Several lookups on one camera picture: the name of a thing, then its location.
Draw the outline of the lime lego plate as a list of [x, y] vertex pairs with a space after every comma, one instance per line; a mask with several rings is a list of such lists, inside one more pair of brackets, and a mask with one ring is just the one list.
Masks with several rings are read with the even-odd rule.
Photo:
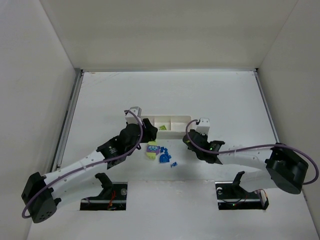
[[150, 159], [150, 160], [155, 160], [157, 157], [157, 154], [155, 152], [147, 152], [146, 156]]

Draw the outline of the purple round lego piece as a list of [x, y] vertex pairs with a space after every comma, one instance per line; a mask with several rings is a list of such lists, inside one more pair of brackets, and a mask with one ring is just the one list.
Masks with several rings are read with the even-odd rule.
[[146, 147], [146, 153], [148, 154], [156, 154], [160, 153], [161, 148], [158, 145], [148, 145]]

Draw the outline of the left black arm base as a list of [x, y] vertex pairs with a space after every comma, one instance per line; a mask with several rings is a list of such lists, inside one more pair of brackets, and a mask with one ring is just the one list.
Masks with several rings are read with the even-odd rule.
[[80, 211], [125, 211], [127, 208], [127, 182], [112, 182], [105, 173], [97, 173], [102, 190], [96, 196], [83, 198]]

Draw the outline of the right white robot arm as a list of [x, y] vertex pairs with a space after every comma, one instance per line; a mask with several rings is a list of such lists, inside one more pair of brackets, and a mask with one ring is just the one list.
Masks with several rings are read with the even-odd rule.
[[284, 147], [267, 147], [239, 151], [224, 141], [208, 142], [208, 137], [190, 130], [182, 141], [196, 157], [208, 164], [238, 165], [256, 171], [242, 169], [233, 180], [233, 186], [250, 193], [260, 189], [279, 188], [289, 194], [301, 193], [308, 163], [293, 150]]

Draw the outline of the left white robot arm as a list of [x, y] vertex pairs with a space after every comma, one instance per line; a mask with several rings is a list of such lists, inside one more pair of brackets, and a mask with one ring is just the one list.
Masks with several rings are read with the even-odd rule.
[[154, 141], [157, 133], [148, 118], [137, 118], [83, 159], [53, 172], [31, 174], [21, 194], [22, 218], [41, 223], [68, 203], [108, 195], [113, 183], [106, 171], [123, 163], [141, 144]]

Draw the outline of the lime green lego brick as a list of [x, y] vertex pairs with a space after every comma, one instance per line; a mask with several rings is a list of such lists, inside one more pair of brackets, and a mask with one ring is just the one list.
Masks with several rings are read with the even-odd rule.
[[149, 141], [147, 144], [149, 146], [158, 146], [158, 143], [156, 141]]

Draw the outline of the small blue lego piece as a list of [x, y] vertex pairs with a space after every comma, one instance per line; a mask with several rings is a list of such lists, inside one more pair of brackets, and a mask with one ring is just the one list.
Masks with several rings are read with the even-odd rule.
[[176, 167], [177, 165], [178, 165], [177, 162], [173, 162], [173, 163], [170, 165], [170, 167], [173, 168], [173, 167]]

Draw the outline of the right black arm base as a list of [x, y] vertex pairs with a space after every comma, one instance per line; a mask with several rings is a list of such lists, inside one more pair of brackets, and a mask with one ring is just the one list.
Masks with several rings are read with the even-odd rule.
[[238, 172], [233, 181], [216, 181], [217, 206], [220, 211], [263, 210], [269, 207], [269, 198], [264, 189], [247, 192], [240, 187], [245, 172]]

